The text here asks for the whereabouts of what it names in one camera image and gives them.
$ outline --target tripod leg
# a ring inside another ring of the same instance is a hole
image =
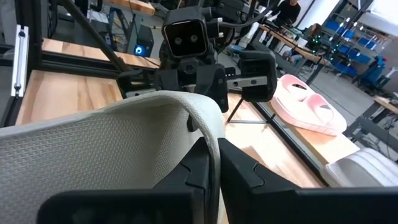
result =
[[[239,107],[241,106],[241,104],[243,103],[243,98],[241,98],[238,102],[238,104],[235,106],[234,110],[232,110],[231,115],[228,117],[228,119],[226,120],[226,122],[230,122],[232,120],[232,117],[235,115],[236,111],[239,109]]]

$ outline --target pink shoe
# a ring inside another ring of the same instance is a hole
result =
[[[344,117],[323,96],[293,75],[284,75],[271,100],[286,123],[299,128],[336,136],[347,128]]]

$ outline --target blue light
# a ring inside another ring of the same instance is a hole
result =
[[[134,49],[134,54],[139,55],[139,56],[145,56],[145,47],[136,45],[136,48]]]

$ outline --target white fabric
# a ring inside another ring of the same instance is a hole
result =
[[[361,149],[327,164],[321,175],[331,187],[398,186],[398,165],[374,149]]]
[[[188,132],[188,114],[200,130]],[[0,129],[0,223],[35,223],[40,205],[67,190],[151,188],[202,135],[219,180],[221,115],[206,96],[157,91],[96,111]]]

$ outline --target white mesh fabric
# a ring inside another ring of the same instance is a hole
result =
[[[200,131],[188,132],[188,114]],[[202,133],[219,179],[221,111],[193,93],[157,91],[89,113],[0,129],[0,223],[35,223],[40,205],[66,190],[151,188]]]

